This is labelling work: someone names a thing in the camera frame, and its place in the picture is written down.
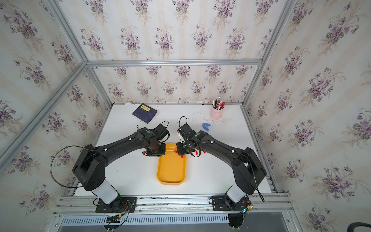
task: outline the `yellow tray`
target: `yellow tray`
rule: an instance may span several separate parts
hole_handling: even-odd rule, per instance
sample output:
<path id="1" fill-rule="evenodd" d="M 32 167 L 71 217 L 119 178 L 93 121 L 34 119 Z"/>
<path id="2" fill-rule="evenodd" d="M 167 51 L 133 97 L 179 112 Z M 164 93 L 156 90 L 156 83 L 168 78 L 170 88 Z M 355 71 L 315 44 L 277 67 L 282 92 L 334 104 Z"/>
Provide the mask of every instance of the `yellow tray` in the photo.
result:
<path id="1" fill-rule="evenodd" d="M 158 158 L 157 180 L 161 184 L 179 185 L 184 182 L 187 156 L 179 156 L 176 144 L 166 144 L 165 155 Z"/>

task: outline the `black cable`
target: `black cable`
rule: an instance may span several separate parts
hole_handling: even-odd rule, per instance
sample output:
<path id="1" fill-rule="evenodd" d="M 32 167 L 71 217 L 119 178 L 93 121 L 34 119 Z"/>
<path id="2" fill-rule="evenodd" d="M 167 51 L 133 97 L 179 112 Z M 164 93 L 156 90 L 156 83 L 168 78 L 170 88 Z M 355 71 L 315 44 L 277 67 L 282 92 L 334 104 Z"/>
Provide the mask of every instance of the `black cable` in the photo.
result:
<path id="1" fill-rule="evenodd" d="M 186 119 L 186 122 L 185 122 L 185 123 L 186 123 L 186 124 L 188 123 L 188 119 L 187 119 L 187 117 L 186 117 L 186 116 L 181 116 L 180 119 L 179 119 L 179 128 L 180 128 L 180 120 L 181 120 L 183 117 Z"/>
<path id="2" fill-rule="evenodd" d="M 98 197 L 93 200 L 93 205 L 98 206 L 98 205 L 94 204 L 94 202 L 95 202 L 96 199 L 98 199 Z"/>
<path id="3" fill-rule="evenodd" d="M 62 187 L 64 187 L 64 188 L 69 188 L 69 189 L 81 188 L 81 187 L 83 187 L 83 186 L 78 186 L 78 187 L 69 187 L 69 186 L 65 186 L 65 185 L 59 183 L 59 182 L 54 178 L 53 173 L 52 173 L 52 165 L 53 165 L 54 158 L 55 158 L 55 157 L 56 157 L 56 156 L 57 156 L 61 151 L 63 151 L 63 150 L 66 149 L 66 148 L 69 148 L 69 147 L 79 147 L 79 148 L 82 148 L 82 149 L 85 149 L 85 150 L 88 150 L 88 151 L 96 151 L 96 150 L 90 150 L 90 149 L 86 149 L 86 148 L 84 148 L 84 147 L 80 147 L 80 146 L 76 146 L 76 145 L 71 145 L 71 146 L 67 146 L 67 147 L 65 147 L 65 148 L 60 149 L 60 150 L 57 152 L 57 154 L 55 154 L 55 156 L 52 158 L 52 162 L 50 163 L 50 175 L 52 176 L 52 179 L 53 179 L 57 184 L 59 184 L 60 186 L 62 186 Z"/>
<path id="4" fill-rule="evenodd" d="M 191 152 L 191 156 L 193 156 L 195 158 L 200 157 L 200 155 L 201 155 L 201 152 L 200 152 L 200 154 L 198 156 L 194 156 L 193 153 Z"/>
<path id="5" fill-rule="evenodd" d="M 167 122 L 167 126 L 169 125 L 169 121 L 163 121 L 162 123 L 164 123 L 164 122 Z M 160 124 L 162 124 L 162 123 L 160 123 Z M 166 128 L 167 128 L 167 126 L 166 126 Z"/>

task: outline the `purple flower pattern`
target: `purple flower pattern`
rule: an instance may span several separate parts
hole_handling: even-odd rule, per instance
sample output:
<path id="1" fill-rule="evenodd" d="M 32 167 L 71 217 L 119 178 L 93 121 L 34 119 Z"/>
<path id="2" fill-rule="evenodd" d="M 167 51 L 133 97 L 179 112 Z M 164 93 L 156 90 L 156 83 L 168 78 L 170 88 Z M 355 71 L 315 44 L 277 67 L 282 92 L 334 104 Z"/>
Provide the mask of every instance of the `purple flower pattern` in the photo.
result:
<path id="1" fill-rule="evenodd" d="M 96 126 L 96 129 L 99 130 L 103 125 L 103 118 L 97 118 L 94 125 Z"/>
<path id="2" fill-rule="evenodd" d="M 82 43 L 86 46 L 89 46 L 89 52 L 92 56 L 95 56 L 98 60 L 103 60 L 103 53 L 104 50 L 103 42 L 101 39 L 94 33 L 96 30 L 95 27 L 89 27 L 88 30 L 86 29 L 80 29 L 82 32 Z"/>
<path id="3" fill-rule="evenodd" d="M 291 30 L 289 35 L 294 34 L 294 32 L 297 31 L 299 23 L 304 19 L 304 17 L 311 14 L 313 10 L 312 5 L 312 0 L 300 0 L 295 3 L 294 16 L 292 17 L 289 25 L 289 30 Z"/>
<path id="4" fill-rule="evenodd" d="M 279 166 L 278 161 L 274 158 L 274 155 L 273 155 L 272 152 L 270 154 L 267 153 L 266 157 L 267 157 L 268 164 L 269 164 L 270 168 L 273 169 L 275 167 L 275 165 Z"/>
<path id="5" fill-rule="evenodd" d="M 177 89 L 177 86 L 170 81 L 164 81 L 164 85 L 161 88 L 165 91 L 165 95 L 172 99 L 174 97 L 174 90 Z"/>
<path id="6" fill-rule="evenodd" d="M 101 103 L 99 102 L 99 95 L 94 93 L 89 96 L 90 105 L 95 107 L 98 111 L 102 111 Z"/>
<path id="7" fill-rule="evenodd" d="M 237 28 L 232 29 L 232 34 L 228 36 L 226 44 L 229 48 L 226 49 L 226 55 L 229 59 L 233 59 L 238 53 L 238 50 L 242 49 L 242 45 L 246 43 L 245 36 L 243 32 L 246 31 L 248 27 L 242 27 L 240 30 Z"/>
<path id="8" fill-rule="evenodd" d="M 173 4 L 176 6 L 177 20 L 182 20 L 182 24 L 187 22 L 188 19 L 188 7 L 191 1 L 194 0 L 173 0 Z"/>
<path id="9" fill-rule="evenodd" d="M 23 124 L 20 123 L 22 117 L 16 118 L 14 115 L 16 111 L 12 108 L 8 108 L 8 101 L 0 100 L 0 134 L 4 138 L 8 138 L 8 133 L 18 134 L 22 129 Z"/>
<path id="10" fill-rule="evenodd" d="M 218 89 L 218 94 L 221 97 L 225 97 L 227 91 L 232 88 L 232 85 L 230 83 L 227 83 L 226 81 L 221 81 L 216 88 Z"/>
<path id="11" fill-rule="evenodd" d="M 356 189 L 361 186 L 365 193 L 371 195 L 367 183 L 351 178 L 353 171 L 348 166 L 341 170 L 342 172 L 340 172 L 340 168 L 331 166 L 330 168 L 324 168 L 324 172 L 327 173 L 326 176 L 313 176 L 316 183 L 312 186 L 318 189 L 317 193 L 325 195 L 327 200 L 330 200 L 329 195 L 331 195 L 335 200 L 346 198 L 350 201 Z"/>
<path id="12" fill-rule="evenodd" d="M 113 67 L 112 69 L 116 71 L 116 75 L 120 78 L 126 81 L 129 76 L 126 74 L 126 69 L 129 67 Z"/>
<path id="13" fill-rule="evenodd" d="M 50 80 L 43 75 L 43 71 L 41 70 L 43 65 L 40 61 L 34 59 L 26 60 L 20 57 L 18 61 L 13 60 L 13 62 L 21 70 L 21 78 L 23 77 L 28 81 L 32 80 L 36 84 L 36 87 L 40 88 L 42 91 L 45 91 L 45 88 L 51 91 L 50 88 L 52 85 Z"/>
<path id="14" fill-rule="evenodd" d="M 249 89 L 249 84 L 247 84 L 245 87 L 242 88 L 242 90 L 241 90 L 241 93 L 242 93 L 241 98 L 242 99 L 245 97 L 248 89 Z"/>
<path id="15" fill-rule="evenodd" d="M 282 130 L 282 126 L 280 126 L 279 123 L 277 123 L 276 125 L 272 125 L 269 135 L 267 136 L 267 143 L 273 144 L 274 141 L 281 142 L 282 137 L 284 137 L 281 130 Z"/>
<path id="16" fill-rule="evenodd" d="M 148 3 L 152 0 L 130 0 L 131 4 L 135 5 L 136 15 L 139 21 L 143 21 L 143 24 L 149 22 Z"/>
<path id="17" fill-rule="evenodd" d="M 262 56 L 264 54 L 265 48 L 268 45 L 269 38 L 272 34 L 273 29 L 269 29 L 268 34 L 266 34 L 263 38 L 262 41 L 260 42 L 259 45 L 262 45 L 263 47 L 258 51 L 257 55 Z"/>
<path id="18" fill-rule="evenodd" d="M 299 182 L 303 182 L 305 177 L 305 173 L 303 172 L 304 164 L 302 163 L 301 159 L 292 159 L 289 160 L 289 165 L 284 168 L 283 172 L 285 174 L 284 179 L 285 180 L 292 180 L 292 179 L 298 179 Z"/>
<path id="19" fill-rule="evenodd" d="M 354 34 L 358 30 L 359 25 L 355 25 L 355 23 L 359 22 L 360 17 L 363 15 L 356 15 L 360 7 L 358 7 L 358 3 L 355 3 L 354 6 L 351 3 L 350 1 L 339 15 L 330 18 L 331 22 L 328 26 L 330 32 L 325 37 L 322 37 L 322 43 L 318 47 L 322 47 L 323 51 L 318 54 L 319 56 L 332 52 L 332 48 L 337 47 L 339 39 L 349 32 Z"/>
<path id="20" fill-rule="evenodd" d="M 197 24 L 196 26 L 196 32 L 192 34 L 193 40 L 196 41 L 196 45 L 194 46 L 196 48 L 196 52 L 200 52 L 200 55 L 203 54 L 206 50 L 206 43 L 208 39 L 211 39 L 211 28 L 205 28 L 201 24 L 200 26 Z"/>
<path id="21" fill-rule="evenodd" d="M 207 66 L 206 72 L 208 75 L 206 76 L 206 81 L 209 81 L 209 84 L 214 83 L 217 80 L 218 76 L 220 76 L 220 72 L 222 71 L 221 66 Z"/>
<path id="22" fill-rule="evenodd" d="M 309 83 L 311 84 L 311 88 L 304 89 L 300 94 L 300 96 L 303 96 L 300 103 L 304 103 L 304 106 L 308 106 L 309 104 L 314 106 L 314 100 L 320 102 L 323 97 L 330 97 L 330 92 L 334 89 L 336 78 L 340 80 L 345 79 L 345 77 L 341 75 L 342 72 L 337 72 L 335 74 L 330 73 L 331 69 L 325 68 L 323 73 L 317 73 L 314 78 L 310 79 Z"/>
<path id="23" fill-rule="evenodd" d="M 279 100 L 275 106 L 275 108 L 277 109 L 275 114 L 281 114 L 282 111 L 286 108 L 291 109 L 292 102 L 295 102 L 295 100 L 291 98 L 291 96 L 292 96 L 292 90 L 290 90 L 289 88 L 286 89 L 284 92 L 280 92 Z"/>
<path id="24" fill-rule="evenodd" d="M 247 70 L 252 69 L 252 65 L 236 65 L 236 79 L 241 80 L 245 77 Z"/>
<path id="25" fill-rule="evenodd" d="M 90 126 L 86 122 L 86 116 L 85 115 L 80 115 L 79 117 L 75 117 L 73 121 L 73 124 L 76 125 L 76 130 L 77 131 L 82 131 L 84 134 L 87 134 L 88 132 L 90 133 Z"/>
<path id="26" fill-rule="evenodd" d="M 235 96 L 229 96 L 226 102 L 240 102 L 240 100 Z"/>
<path id="27" fill-rule="evenodd" d="M 154 80 L 157 80 L 159 75 L 158 75 L 158 70 L 161 68 L 161 66 L 149 66 L 146 67 L 145 69 L 148 70 L 148 73 L 150 74 L 151 79 L 153 78 Z"/>
<path id="28" fill-rule="evenodd" d="M 50 203 L 55 203 L 55 196 L 53 193 L 48 194 L 45 190 L 46 184 L 37 186 L 36 184 L 32 193 L 24 196 L 23 202 L 19 203 L 19 206 L 26 208 L 26 215 L 28 213 L 33 213 L 36 210 L 49 209 Z"/>
<path id="29" fill-rule="evenodd" d="M 113 99 L 123 102 L 124 92 L 120 88 L 120 83 L 108 84 L 108 92 L 114 95 Z"/>
<path id="30" fill-rule="evenodd" d="M 234 4 L 236 0 L 215 0 L 214 10 L 218 13 L 214 16 L 214 25 L 216 24 L 217 30 L 225 28 L 228 22 L 228 17 L 232 17 L 232 10 L 236 8 Z"/>
<path id="31" fill-rule="evenodd" d="M 170 34 L 172 27 L 166 26 L 164 30 L 157 28 L 158 34 L 155 35 L 155 44 L 160 45 L 158 49 L 158 55 L 162 56 L 163 59 L 168 59 L 171 54 L 170 50 L 173 49 L 173 37 Z"/>
<path id="32" fill-rule="evenodd" d="M 282 81 L 289 80 L 289 75 L 294 75 L 296 70 L 300 69 L 302 59 L 304 55 L 309 54 L 307 49 L 300 50 L 298 46 L 295 47 L 293 52 L 289 53 L 289 56 L 285 58 L 286 65 L 281 69 L 281 76 L 279 79 Z"/>
<path id="33" fill-rule="evenodd" d="M 296 147 L 297 149 L 299 149 L 299 145 L 301 147 L 305 147 L 308 144 L 311 145 L 316 133 L 323 135 L 322 128 L 314 127 L 310 119 L 307 122 L 300 121 L 298 125 L 295 125 L 295 128 L 297 131 L 289 134 L 290 139 L 287 143 L 290 143 L 291 147 Z"/>
<path id="34" fill-rule="evenodd" d="M 321 232 L 336 232 L 334 228 L 335 219 L 329 216 L 330 211 L 331 210 L 327 208 L 320 209 L 316 204 L 313 204 L 310 213 L 305 211 L 304 217 L 306 222 L 303 222 L 303 225 L 310 230 L 315 229 Z"/>
<path id="35" fill-rule="evenodd" d="M 76 181 L 77 181 L 77 178 L 76 178 L 75 174 L 71 173 L 68 176 L 67 179 L 63 180 L 63 185 L 68 186 L 68 187 L 74 187 L 75 184 L 77 183 Z M 70 193 L 71 194 L 73 193 L 72 189 L 71 188 L 65 188 L 65 194 L 69 195 Z"/>
<path id="36" fill-rule="evenodd" d="M 52 131 L 54 132 L 54 136 L 58 139 L 60 139 L 60 136 L 67 138 L 67 125 L 63 125 L 64 122 L 65 121 L 60 117 L 60 114 L 52 112 L 52 114 L 48 115 L 41 126 L 42 129 L 45 129 L 47 134 Z"/>
<path id="37" fill-rule="evenodd" d="M 55 154 L 60 151 L 61 149 L 65 148 L 66 146 L 60 146 L 59 148 L 57 148 L 56 150 L 53 150 L 52 151 L 52 154 L 50 157 L 50 159 L 53 159 L 53 157 L 55 156 Z M 71 167 L 74 163 L 75 163 L 75 159 L 73 157 L 71 157 L 71 155 L 69 154 L 69 151 L 68 149 L 64 149 L 63 151 L 61 151 L 53 160 L 53 163 L 54 163 L 54 167 L 56 166 L 61 166 L 61 165 L 64 165 L 65 167 Z"/>
<path id="38" fill-rule="evenodd" d="M 80 90 L 80 87 L 77 85 L 73 85 L 71 87 L 70 92 L 67 93 L 67 97 L 70 99 L 71 102 L 75 102 L 78 108 L 84 108 L 85 106 L 85 98 L 82 97 L 83 93 Z"/>
<path id="39" fill-rule="evenodd" d="M 269 67 L 263 72 L 262 79 L 260 80 L 260 91 L 263 91 L 268 84 L 272 83 L 273 75 L 271 72 L 272 70 Z"/>
<path id="40" fill-rule="evenodd" d="M 43 45 L 40 39 L 36 36 L 39 32 L 33 25 L 33 20 L 28 15 L 19 10 L 19 8 L 11 3 L 5 4 L 0 2 L 0 10 L 3 10 L 7 15 L 4 15 L 5 23 L 10 24 L 12 33 L 21 33 L 23 42 L 27 45 L 28 49 L 35 49 L 38 53 L 43 50 Z"/>
<path id="41" fill-rule="evenodd" d="M 216 99 L 216 97 L 205 98 L 203 103 L 212 103 L 213 101 L 215 101 L 215 99 Z"/>
<path id="42" fill-rule="evenodd" d="M 201 92 L 203 89 L 205 89 L 205 85 L 201 83 L 200 81 L 193 81 L 193 85 L 191 86 L 191 90 L 193 93 L 193 96 L 196 98 L 199 98 L 201 96 Z"/>
<path id="43" fill-rule="evenodd" d="M 149 90 L 151 89 L 149 84 L 145 84 L 142 81 L 137 82 L 137 90 L 140 92 L 140 95 L 142 97 L 145 97 L 146 99 L 150 96 L 149 95 Z"/>
<path id="44" fill-rule="evenodd" d="M 179 98 L 178 103 L 189 103 L 188 98 L 189 98 L 189 97 Z"/>
<path id="45" fill-rule="evenodd" d="M 188 80 L 187 76 L 189 76 L 190 71 L 190 66 L 175 66 L 175 72 L 178 74 L 177 81 L 185 83 Z"/>
<path id="46" fill-rule="evenodd" d="M 166 103 L 166 100 L 162 99 L 160 97 L 154 97 L 153 98 L 153 103 Z"/>
<path id="47" fill-rule="evenodd" d="M 359 148 L 362 148 L 360 143 L 363 142 L 367 145 L 367 141 L 371 136 L 371 109 L 367 110 L 361 108 L 359 111 L 361 111 L 361 113 L 357 115 L 358 122 L 354 123 L 353 126 L 348 124 L 348 130 L 343 131 L 341 134 L 351 136 L 349 140 L 343 141 L 343 143 L 349 144 L 351 147 L 357 145 Z"/>
<path id="48" fill-rule="evenodd" d="M 136 27 L 130 26 L 127 30 L 125 28 L 121 28 L 121 44 L 126 46 L 126 54 L 131 57 L 131 59 L 137 59 L 138 55 L 140 54 L 138 50 L 140 50 L 140 40 L 135 35 L 134 31 Z"/>
<path id="49" fill-rule="evenodd" d="M 29 147 L 23 146 L 22 151 L 10 162 L 5 171 L 7 171 L 9 174 L 19 171 L 22 173 L 22 175 L 28 174 L 30 176 L 32 175 L 31 170 L 33 168 L 36 168 L 38 171 L 40 171 L 39 159 L 32 159 L 27 151 L 28 149 Z"/>
<path id="50" fill-rule="evenodd" d="M 258 137 L 258 139 L 260 139 L 261 141 L 263 140 L 263 126 L 257 126 L 255 127 L 255 134 L 256 136 Z"/>
<path id="51" fill-rule="evenodd" d="M 140 101 L 138 101 L 138 99 L 134 99 L 132 97 L 127 97 L 126 102 L 131 104 L 140 104 Z"/>
<path id="52" fill-rule="evenodd" d="M 105 16 L 106 13 L 103 12 L 103 1 L 107 0 L 84 0 L 85 4 L 90 6 L 90 10 L 92 11 L 92 15 L 94 15 L 95 20 L 101 20 L 102 25 L 107 22 L 107 18 Z"/>
<path id="53" fill-rule="evenodd" d="M 76 67 L 76 62 L 73 61 L 71 49 L 61 42 L 61 36 L 57 36 L 56 40 L 51 42 L 51 45 L 54 47 L 54 55 L 57 56 L 58 61 L 64 61 L 65 68 L 72 72 Z"/>
<path id="54" fill-rule="evenodd" d="M 259 103 L 259 109 L 256 113 L 256 116 L 257 116 L 257 119 L 260 120 L 263 116 L 267 116 L 268 115 L 268 108 L 267 108 L 267 103 L 265 102 L 265 100 L 261 103 Z"/>
<path id="55" fill-rule="evenodd" d="M 268 10 L 271 8 L 273 3 L 278 2 L 278 0 L 256 0 L 255 4 L 257 5 L 256 13 L 254 13 L 254 21 L 258 21 L 258 25 L 263 23 L 268 16 Z"/>
<path id="56" fill-rule="evenodd" d="M 247 111 L 247 114 L 252 117 L 253 116 L 253 111 L 251 109 L 251 104 L 249 104 L 247 107 L 246 107 L 246 111 Z"/>

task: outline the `white robot base cylinder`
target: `white robot base cylinder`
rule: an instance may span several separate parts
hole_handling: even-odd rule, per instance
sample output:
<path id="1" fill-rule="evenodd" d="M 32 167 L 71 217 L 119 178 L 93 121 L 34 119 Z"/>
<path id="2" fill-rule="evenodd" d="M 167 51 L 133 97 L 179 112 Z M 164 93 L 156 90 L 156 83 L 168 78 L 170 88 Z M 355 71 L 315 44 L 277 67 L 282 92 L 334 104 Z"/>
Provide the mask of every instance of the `white robot base cylinder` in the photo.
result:
<path id="1" fill-rule="evenodd" d="M 107 179 L 104 179 L 103 183 L 99 185 L 98 188 L 92 190 L 92 192 L 108 205 L 118 196 L 118 193 L 112 185 L 109 184 Z"/>
<path id="2" fill-rule="evenodd" d="M 245 195 L 246 193 L 242 191 L 236 184 L 232 185 L 227 192 L 227 196 L 235 203 L 239 202 Z"/>

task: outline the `blue book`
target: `blue book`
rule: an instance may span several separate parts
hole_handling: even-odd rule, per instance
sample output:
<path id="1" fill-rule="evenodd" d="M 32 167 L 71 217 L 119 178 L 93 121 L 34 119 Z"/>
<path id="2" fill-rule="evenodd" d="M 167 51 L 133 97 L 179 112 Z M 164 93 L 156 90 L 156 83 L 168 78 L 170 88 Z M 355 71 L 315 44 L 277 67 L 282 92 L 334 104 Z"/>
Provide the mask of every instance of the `blue book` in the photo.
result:
<path id="1" fill-rule="evenodd" d="M 136 116 L 137 118 L 148 124 L 153 119 L 153 117 L 155 117 L 156 113 L 157 110 L 142 103 L 136 110 L 134 110 L 132 115 Z"/>

